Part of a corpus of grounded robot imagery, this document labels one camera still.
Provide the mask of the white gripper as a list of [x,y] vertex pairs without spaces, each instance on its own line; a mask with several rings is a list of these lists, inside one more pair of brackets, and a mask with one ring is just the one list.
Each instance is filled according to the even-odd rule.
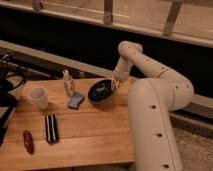
[[111,89],[116,92],[119,87],[128,79],[128,73],[120,70],[114,70],[111,80]]

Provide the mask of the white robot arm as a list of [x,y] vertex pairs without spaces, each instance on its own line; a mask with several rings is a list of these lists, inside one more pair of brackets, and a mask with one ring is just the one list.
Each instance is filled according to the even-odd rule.
[[133,66],[145,77],[128,92],[127,106],[137,171],[183,171],[169,113],[187,106],[194,95],[189,79],[143,54],[143,47],[123,41],[112,75],[117,90],[128,79]]

